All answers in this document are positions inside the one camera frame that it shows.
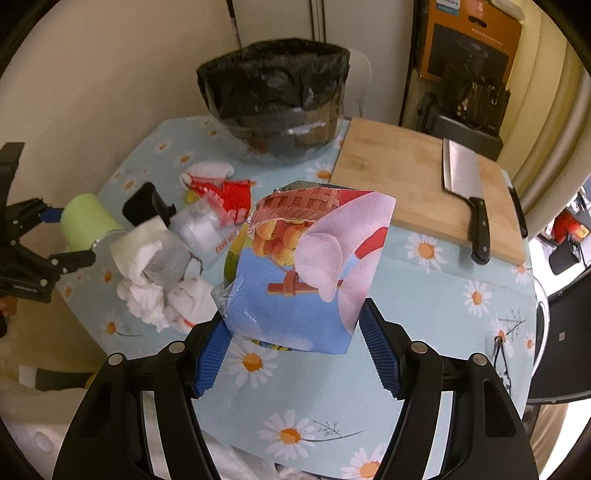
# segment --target snack bag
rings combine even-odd
[[[327,187],[261,199],[223,311],[228,328],[289,348],[346,353],[395,201]]]

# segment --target red packaging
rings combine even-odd
[[[232,218],[234,224],[244,223],[251,208],[250,180],[206,179],[191,177],[191,188],[200,197],[209,194]]]

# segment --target tablecloth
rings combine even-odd
[[[166,121],[123,162],[99,199],[131,229],[121,213],[124,201],[151,181],[167,203],[182,208],[178,177],[195,161],[228,161],[235,179],[251,180],[254,200],[294,180],[326,182],[347,127],[345,122],[333,143],[313,160],[260,165],[241,161],[229,150],[208,116]],[[59,289],[107,353],[151,355],[183,335],[172,328],[157,333],[134,318],[117,297],[121,276],[108,245],[119,235],[100,242],[96,264],[65,275]],[[204,273],[213,285],[222,280],[224,256]],[[402,324],[411,339],[427,342],[442,355],[467,358],[483,352],[492,357],[495,335],[505,332],[512,399],[523,412],[535,343],[529,260],[515,267],[493,258],[481,267],[470,259],[469,249],[391,226],[369,296],[387,320]],[[504,372],[502,362],[498,371]],[[451,394],[442,396],[425,478],[441,467],[451,399]],[[214,387],[194,405],[202,429],[220,441],[337,478],[373,475],[401,409],[401,402],[382,388],[359,329],[346,355],[278,352],[236,338]]]

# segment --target kitchen knife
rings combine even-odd
[[[521,233],[521,238],[527,238],[527,223],[525,223],[525,215],[523,214],[523,209],[521,208],[519,196],[517,195],[515,189],[511,186],[511,179],[509,178],[509,174],[504,169],[501,169],[501,172],[503,174],[503,178],[505,179],[505,183],[507,184],[507,188],[509,189],[511,200],[513,200],[513,207],[515,207],[515,213],[517,214],[517,221],[519,222],[519,231]]]
[[[474,151],[447,138],[443,140],[443,186],[470,205],[472,218],[469,238],[472,241],[472,259],[479,265],[486,265],[491,259],[491,233],[482,195],[478,159]]]

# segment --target black clamp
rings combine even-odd
[[[85,250],[44,258],[21,245],[23,235],[40,223],[59,222],[62,212],[38,198],[8,205],[23,148],[23,143],[7,143],[0,150],[0,296],[48,303],[60,277],[90,267],[96,255]]]
[[[386,322],[371,299],[363,306],[360,326],[382,383],[404,400],[376,480],[423,478],[441,392],[447,390],[454,392],[452,420],[443,467],[435,478],[538,478],[521,419],[484,355],[475,353],[468,360],[440,356],[425,343],[412,342],[400,325]],[[173,342],[156,355],[134,360],[111,355],[70,424],[54,480],[158,478],[148,451],[142,391],[154,392],[171,478],[219,480],[191,403],[202,393],[200,377],[208,375],[204,365],[216,355],[214,363],[221,365],[229,340],[212,342],[220,329],[225,326],[217,313],[196,325],[184,342]],[[376,347],[376,340],[384,341]]]

